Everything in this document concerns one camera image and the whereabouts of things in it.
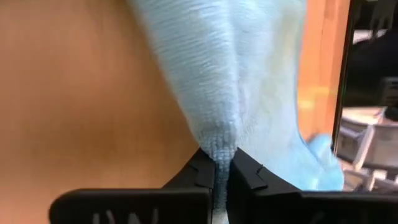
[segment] microfiber cloth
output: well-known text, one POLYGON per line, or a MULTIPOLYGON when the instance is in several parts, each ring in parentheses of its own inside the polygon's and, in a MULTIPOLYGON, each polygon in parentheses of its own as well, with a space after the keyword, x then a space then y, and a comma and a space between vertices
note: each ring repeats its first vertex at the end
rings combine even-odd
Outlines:
POLYGON ((130 0, 201 148, 217 162, 213 223, 227 223, 237 147, 302 190, 341 190, 329 136, 297 125, 304 0, 130 0))

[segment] fabric texture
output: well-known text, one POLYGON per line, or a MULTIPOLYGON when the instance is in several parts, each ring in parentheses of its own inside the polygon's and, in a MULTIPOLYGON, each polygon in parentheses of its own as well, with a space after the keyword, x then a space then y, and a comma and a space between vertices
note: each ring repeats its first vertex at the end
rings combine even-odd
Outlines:
POLYGON ((330 137, 297 125, 304 0, 130 0, 203 150, 218 164, 213 223, 227 223, 239 146, 303 190, 341 190, 330 137))

